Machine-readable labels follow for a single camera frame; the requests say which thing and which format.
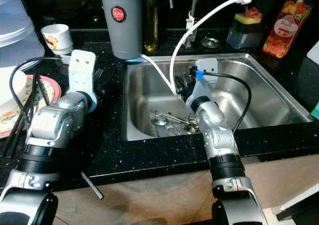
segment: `water filter hose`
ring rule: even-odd
[[[215,9],[213,9],[211,12],[209,12],[207,15],[205,15],[202,19],[200,19],[194,26],[192,26],[180,39],[180,41],[178,42],[173,55],[171,57],[170,60],[170,65],[169,65],[169,78],[170,81],[168,81],[168,79],[165,77],[165,75],[163,74],[163,72],[160,70],[160,68],[156,65],[156,63],[149,58],[148,56],[141,54],[140,56],[147,60],[149,63],[152,64],[152,66],[156,69],[156,71],[159,73],[159,75],[162,77],[162,79],[164,80],[164,82],[166,83],[166,85],[169,87],[169,89],[171,90],[171,92],[173,93],[173,95],[177,95],[176,93],[176,87],[175,87],[175,82],[174,82],[174,62],[177,56],[177,53],[181,47],[181,45],[183,44],[183,42],[186,40],[186,38],[192,34],[192,32],[197,29],[201,24],[203,24],[206,20],[208,20],[211,16],[213,16],[215,13],[219,12],[221,9],[225,8],[226,6],[233,4],[233,3],[249,3],[251,2],[251,0],[228,0],[226,2],[224,2],[223,4],[219,5],[218,7],[216,7]]]

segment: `plate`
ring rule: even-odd
[[[24,104],[28,96],[30,95],[32,91],[32,78],[33,75],[27,75],[27,82],[26,82],[26,94],[27,96],[24,98],[22,103]],[[45,88],[45,91],[47,93],[47,97],[49,101],[55,101],[61,96],[61,88],[59,84],[46,76],[39,76],[40,81]],[[42,97],[41,90],[39,87],[36,89],[35,99],[34,99],[34,112],[38,111],[40,108],[45,106],[44,98]],[[0,118],[0,138],[5,138],[10,135],[10,132],[18,119],[18,116],[20,114],[19,107],[15,107],[11,111],[5,114],[5,116],[2,116]]]

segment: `red logo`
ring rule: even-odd
[[[115,6],[111,9],[112,17],[117,22],[123,22],[126,19],[125,10],[119,6]]]

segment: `dish soap bottle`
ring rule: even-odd
[[[288,0],[280,11],[262,51],[283,58],[289,51],[312,6],[304,0]]]
[[[143,0],[143,45],[146,51],[158,48],[158,0]]]

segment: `stainless steel sink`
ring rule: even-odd
[[[252,90],[248,113],[238,129],[258,128],[313,121],[303,108],[252,56],[248,54],[214,54],[178,56],[175,75],[189,72],[189,67],[201,58],[216,58],[218,72],[237,76],[246,81]],[[152,57],[168,78],[169,56]],[[124,92],[124,137],[142,140],[172,136],[163,127],[150,121],[153,109],[185,118],[185,103],[173,96],[152,65],[143,59],[127,62]],[[228,125],[234,127],[247,101],[248,93],[239,82],[219,77],[212,97],[225,114]]]

